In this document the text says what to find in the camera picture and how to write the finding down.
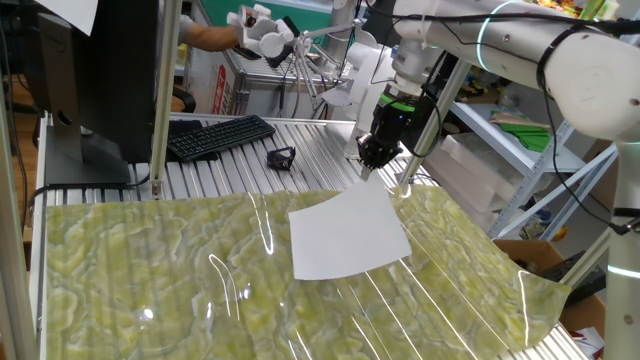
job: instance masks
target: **black keyboard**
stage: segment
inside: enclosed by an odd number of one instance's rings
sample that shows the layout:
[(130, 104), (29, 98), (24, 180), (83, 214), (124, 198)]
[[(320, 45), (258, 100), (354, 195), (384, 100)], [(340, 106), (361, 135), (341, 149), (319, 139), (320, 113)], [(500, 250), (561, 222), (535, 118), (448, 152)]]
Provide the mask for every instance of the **black keyboard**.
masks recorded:
[(210, 152), (271, 136), (275, 132), (276, 129), (264, 120), (250, 115), (169, 136), (167, 146), (182, 161), (189, 161)]

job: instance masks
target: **white paper sheet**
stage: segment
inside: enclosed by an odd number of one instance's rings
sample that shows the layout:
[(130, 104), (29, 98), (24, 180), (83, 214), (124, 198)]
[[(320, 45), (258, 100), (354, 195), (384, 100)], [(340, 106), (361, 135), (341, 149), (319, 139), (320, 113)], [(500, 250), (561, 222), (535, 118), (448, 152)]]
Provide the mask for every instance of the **white paper sheet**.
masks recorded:
[(36, 0), (54, 14), (91, 36), (98, 0)]
[(298, 280), (356, 275), (411, 255), (378, 172), (331, 200), (289, 213), (289, 222)]

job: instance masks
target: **white wall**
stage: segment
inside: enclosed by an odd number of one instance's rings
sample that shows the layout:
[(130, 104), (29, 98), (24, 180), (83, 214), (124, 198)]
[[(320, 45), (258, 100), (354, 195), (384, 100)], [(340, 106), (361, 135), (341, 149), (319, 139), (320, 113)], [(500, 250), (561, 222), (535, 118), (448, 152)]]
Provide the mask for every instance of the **white wall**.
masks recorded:
[(640, 9), (640, 0), (618, 0), (618, 4), (620, 4), (616, 12), (618, 17), (632, 19)]

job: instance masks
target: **metal bracket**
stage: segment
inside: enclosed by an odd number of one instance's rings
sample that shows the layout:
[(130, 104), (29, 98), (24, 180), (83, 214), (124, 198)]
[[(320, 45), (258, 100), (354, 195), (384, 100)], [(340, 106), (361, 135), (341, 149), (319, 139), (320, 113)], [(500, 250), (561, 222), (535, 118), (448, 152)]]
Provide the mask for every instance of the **metal bracket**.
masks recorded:
[(153, 200), (162, 200), (162, 180), (151, 181), (151, 198)]
[[(573, 127), (571, 127), (566, 120), (562, 122), (562, 125), (560, 125), (556, 131), (556, 144), (558, 148), (564, 145), (573, 133), (573, 130)], [(553, 153), (553, 141), (551, 141), (542, 155), (536, 160), (531, 168), (531, 172), (522, 180), (520, 188), (513, 195), (511, 201), (509, 201), (509, 205), (502, 210), (495, 224), (491, 230), (489, 230), (487, 235), (489, 235), (491, 239), (499, 236), (502, 230), (509, 224), (516, 210), (527, 200), (526, 197), (533, 191), (534, 186), (538, 180), (540, 180), (544, 170), (551, 163), (553, 156), (556, 156), (556, 154)]]

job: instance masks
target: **computer monitor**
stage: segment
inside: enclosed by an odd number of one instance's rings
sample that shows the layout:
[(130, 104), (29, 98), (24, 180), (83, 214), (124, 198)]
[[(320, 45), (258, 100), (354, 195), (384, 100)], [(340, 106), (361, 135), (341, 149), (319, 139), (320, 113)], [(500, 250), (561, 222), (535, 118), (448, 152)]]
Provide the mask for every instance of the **computer monitor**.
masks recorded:
[(53, 119), (45, 182), (130, 183), (127, 162), (151, 156), (158, 0), (100, 0), (91, 36), (53, 14), (38, 20)]

